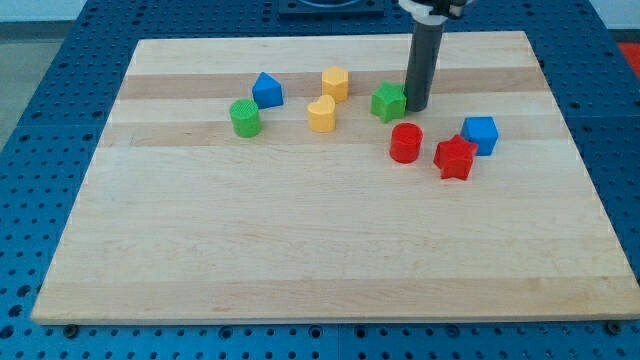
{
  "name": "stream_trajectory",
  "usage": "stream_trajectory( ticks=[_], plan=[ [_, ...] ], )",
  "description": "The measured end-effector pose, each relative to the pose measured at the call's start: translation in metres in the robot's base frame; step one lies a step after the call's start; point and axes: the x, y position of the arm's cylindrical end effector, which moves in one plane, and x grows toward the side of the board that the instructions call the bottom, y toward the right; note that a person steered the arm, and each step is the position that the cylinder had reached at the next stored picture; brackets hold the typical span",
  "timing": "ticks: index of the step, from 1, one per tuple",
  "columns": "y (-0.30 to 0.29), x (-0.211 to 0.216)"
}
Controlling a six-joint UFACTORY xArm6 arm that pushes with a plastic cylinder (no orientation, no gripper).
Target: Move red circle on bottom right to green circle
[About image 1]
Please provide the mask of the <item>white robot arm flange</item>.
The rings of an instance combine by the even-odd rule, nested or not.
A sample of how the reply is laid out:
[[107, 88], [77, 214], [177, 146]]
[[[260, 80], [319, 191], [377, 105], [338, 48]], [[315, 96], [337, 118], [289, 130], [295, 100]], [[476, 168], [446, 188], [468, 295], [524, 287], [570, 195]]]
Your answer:
[[474, 0], [398, 0], [398, 5], [413, 20], [422, 25], [442, 25], [449, 19], [459, 19]]

